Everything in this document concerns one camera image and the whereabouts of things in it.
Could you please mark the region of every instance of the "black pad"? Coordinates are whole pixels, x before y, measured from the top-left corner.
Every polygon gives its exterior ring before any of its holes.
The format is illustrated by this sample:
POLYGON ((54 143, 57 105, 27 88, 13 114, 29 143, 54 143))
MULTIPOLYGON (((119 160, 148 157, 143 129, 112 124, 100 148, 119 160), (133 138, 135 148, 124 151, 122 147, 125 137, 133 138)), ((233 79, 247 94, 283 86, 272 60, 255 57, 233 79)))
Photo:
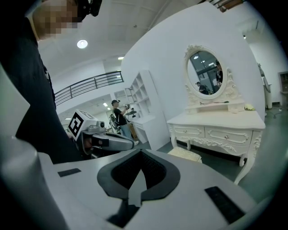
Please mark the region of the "black pad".
POLYGON ((180 181, 180 172, 175 165, 146 150, 135 150, 105 165, 98 172, 97 180, 107 195, 128 199, 128 190, 141 169, 147 186, 141 201, 166 197, 180 181))
POLYGON ((69 169, 69 170, 58 172, 58 174, 59 174, 60 177, 65 177, 65 176, 69 176, 69 175, 72 175, 72 174, 75 174, 75 173, 79 173, 79 172, 81 172, 80 169, 72 168, 72 169, 69 169))
POLYGON ((205 189, 205 192, 229 224, 232 224, 234 221, 245 215, 245 213, 242 212, 242 210, 239 209, 236 204, 234 204, 234 202, 217 186, 207 188, 205 189))

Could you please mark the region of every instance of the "camera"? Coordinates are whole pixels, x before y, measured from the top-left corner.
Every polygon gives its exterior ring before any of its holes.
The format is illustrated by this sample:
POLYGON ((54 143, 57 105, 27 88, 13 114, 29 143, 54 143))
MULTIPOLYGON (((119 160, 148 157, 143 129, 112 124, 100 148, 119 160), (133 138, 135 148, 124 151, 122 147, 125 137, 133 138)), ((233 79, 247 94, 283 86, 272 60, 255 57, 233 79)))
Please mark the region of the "camera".
POLYGON ((126 107, 127 109, 130 109, 130 104, 124 104, 124 107, 126 107))
POLYGON ((78 4, 78 16, 76 22, 82 22, 86 15, 96 17, 99 14, 102 0, 76 0, 78 4))

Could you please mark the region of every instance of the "black shirt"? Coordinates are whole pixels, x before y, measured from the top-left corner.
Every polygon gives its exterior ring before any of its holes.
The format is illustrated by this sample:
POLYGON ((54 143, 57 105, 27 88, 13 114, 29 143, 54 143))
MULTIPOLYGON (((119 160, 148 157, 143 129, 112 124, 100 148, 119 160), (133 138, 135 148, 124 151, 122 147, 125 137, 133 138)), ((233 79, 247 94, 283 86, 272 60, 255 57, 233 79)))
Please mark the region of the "black shirt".
POLYGON ((113 113, 116 116, 116 121, 119 123, 119 125, 125 125, 127 124, 125 117, 121 114, 121 110, 120 109, 114 109, 113 113))
POLYGON ((201 93, 208 95, 209 92, 204 85, 199 86, 199 90, 203 90, 201 93))
POLYGON ((216 81, 220 81, 222 83, 222 81, 223 81, 223 71, 218 70, 216 72, 216 81))
POLYGON ((16 32, 9 36, 9 48, 1 51, 1 63, 30 104, 16 137, 32 144, 38 152, 47 153, 54 164, 82 160, 56 113, 50 77, 47 80, 29 20, 24 18, 14 29, 16 32))

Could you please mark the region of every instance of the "balcony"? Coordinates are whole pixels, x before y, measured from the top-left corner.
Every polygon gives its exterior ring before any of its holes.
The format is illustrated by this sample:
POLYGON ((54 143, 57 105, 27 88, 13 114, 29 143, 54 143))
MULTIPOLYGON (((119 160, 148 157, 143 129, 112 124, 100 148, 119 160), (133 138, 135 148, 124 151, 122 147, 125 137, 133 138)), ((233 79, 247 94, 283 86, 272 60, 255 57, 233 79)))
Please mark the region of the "balcony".
POLYGON ((225 12, 237 5, 242 4, 244 0, 210 0, 209 2, 216 6, 217 9, 219 9, 221 12, 225 12))
POLYGON ((98 76, 90 77, 67 86, 55 93, 56 106, 75 98, 81 94, 101 87, 124 82, 121 71, 109 72, 98 76))

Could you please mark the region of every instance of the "white vanity table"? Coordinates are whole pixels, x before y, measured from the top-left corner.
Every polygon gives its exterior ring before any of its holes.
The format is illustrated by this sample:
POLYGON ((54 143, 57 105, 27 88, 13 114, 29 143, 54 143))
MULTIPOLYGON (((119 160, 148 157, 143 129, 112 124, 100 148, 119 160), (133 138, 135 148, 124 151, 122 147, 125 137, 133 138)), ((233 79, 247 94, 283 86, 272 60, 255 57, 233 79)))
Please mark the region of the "white vanity table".
POLYGON ((244 109, 245 102, 234 84, 232 71, 219 57, 223 70, 219 90, 212 95, 205 95, 193 86, 187 65, 190 58, 199 51, 216 56, 213 51, 202 46, 188 47, 184 58, 184 78, 189 104, 184 113, 167 121, 171 142, 173 147, 177 146, 176 140, 186 142, 188 150, 193 142, 203 147, 218 146, 228 154, 241 156, 239 165, 243 169, 234 181, 238 184, 254 164, 265 124, 256 111, 244 109))

